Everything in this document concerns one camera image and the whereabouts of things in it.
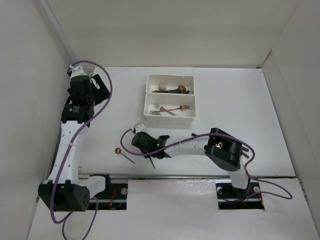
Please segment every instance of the white plastic container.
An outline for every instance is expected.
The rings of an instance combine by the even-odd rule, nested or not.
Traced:
[[[158,111],[155,103],[158,103],[165,109],[174,109],[179,108],[181,105],[188,105],[190,106],[190,110],[178,109],[172,111],[177,116],[173,116],[168,112],[161,112],[161,115],[149,114],[149,111]],[[196,97],[188,94],[147,93],[145,95],[143,114],[150,123],[190,125],[196,117]]]
[[[189,95],[195,94],[195,82],[193,76],[178,76],[178,75],[157,75],[149,74],[146,81],[146,93],[159,90],[159,84],[165,84],[166,90],[175,90],[179,85],[185,86]]]

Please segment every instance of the utensil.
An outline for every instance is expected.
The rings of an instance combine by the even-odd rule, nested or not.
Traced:
[[[172,90],[170,92],[166,92],[167,94],[188,94],[190,91],[177,91],[177,90]]]
[[[114,152],[115,152],[116,154],[121,154],[121,155],[124,156],[126,159],[128,159],[130,162],[136,164],[134,161],[132,161],[130,158],[128,158],[126,155],[124,155],[124,154],[121,152],[121,148],[116,148],[116,149],[114,150]]]
[[[163,106],[160,106],[157,102],[154,104],[154,106],[159,109],[160,111],[165,111],[168,112],[169,114],[173,115],[173,116],[177,116],[177,114],[174,114],[173,112],[170,112],[168,110],[166,110]]]
[[[242,155],[245,156],[247,159],[250,158],[248,154],[244,153],[244,151],[242,151],[241,153],[242,153]]]
[[[149,111],[151,115],[161,115],[160,111]]]
[[[149,159],[150,159],[150,162],[151,162],[151,164],[152,164],[153,168],[154,168],[154,169],[156,169],[156,167],[155,167],[154,163],[152,162],[151,157],[149,157]]]
[[[191,107],[189,105],[181,105],[180,107],[172,108],[172,109],[166,109],[165,111],[174,111],[174,110],[178,110],[178,109],[180,109],[180,110],[190,110]]]
[[[245,146],[242,146],[242,150],[245,151],[245,152],[249,152],[249,149],[246,148]]]
[[[177,89],[167,90],[167,91],[155,90],[155,91],[153,91],[153,93],[166,93],[166,94],[170,94],[171,92],[174,92],[174,93],[177,93],[177,92],[178,92],[178,93],[182,93],[182,92],[186,92],[186,91],[187,91],[187,89],[186,89],[185,86],[179,85]]]

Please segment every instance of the copper fork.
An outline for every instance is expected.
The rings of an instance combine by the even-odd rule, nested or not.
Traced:
[[[168,112],[169,114],[171,114],[173,116],[177,116],[177,114],[174,114],[173,112],[168,111],[163,106],[160,106],[157,102],[154,104],[154,106],[160,111]]]
[[[174,111],[174,110],[190,110],[191,107],[189,105],[181,105],[180,107],[177,107],[177,108],[172,108],[172,109],[166,109],[166,110],[160,110],[159,112],[166,112],[166,111]]]

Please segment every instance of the red wire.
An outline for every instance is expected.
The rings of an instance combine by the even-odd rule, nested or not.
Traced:
[[[114,200],[115,200],[116,195],[117,195],[116,190],[113,190],[113,192],[112,192],[112,198],[110,199],[110,202],[109,202],[109,204],[110,204],[110,210],[112,209],[112,205],[114,204]]]
[[[261,195],[260,193],[258,194],[258,196],[259,196],[260,200],[262,200],[262,195]]]

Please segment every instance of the white ball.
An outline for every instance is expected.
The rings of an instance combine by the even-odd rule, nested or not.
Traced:
[[[167,91],[167,86],[164,83],[160,83],[158,86],[159,91]]]

